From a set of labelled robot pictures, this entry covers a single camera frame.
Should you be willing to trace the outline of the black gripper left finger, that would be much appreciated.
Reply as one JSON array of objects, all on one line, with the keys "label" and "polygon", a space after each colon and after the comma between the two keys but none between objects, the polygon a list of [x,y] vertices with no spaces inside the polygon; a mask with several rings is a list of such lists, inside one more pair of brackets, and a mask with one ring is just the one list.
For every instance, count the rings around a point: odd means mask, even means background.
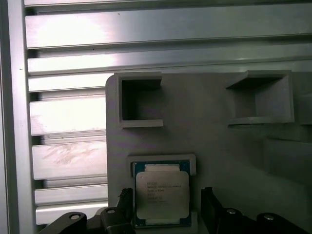
[{"label": "black gripper left finger", "polygon": [[43,229],[44,234],[133,234],[133,189],[124,188],[114,207],[101,208],[92,217],[68,212]]}]

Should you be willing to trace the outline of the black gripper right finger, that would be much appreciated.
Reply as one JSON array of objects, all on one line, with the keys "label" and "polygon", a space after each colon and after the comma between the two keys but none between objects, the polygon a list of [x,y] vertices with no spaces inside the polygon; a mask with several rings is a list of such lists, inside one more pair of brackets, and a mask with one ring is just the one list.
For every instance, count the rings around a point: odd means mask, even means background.
[{"label": "black gripper right finger", "polygon": [[253,220],[235,208],[223,207],[211,187],[201,190],[201,218],[210,234],[306,234],[307,231],[274,213]]}]

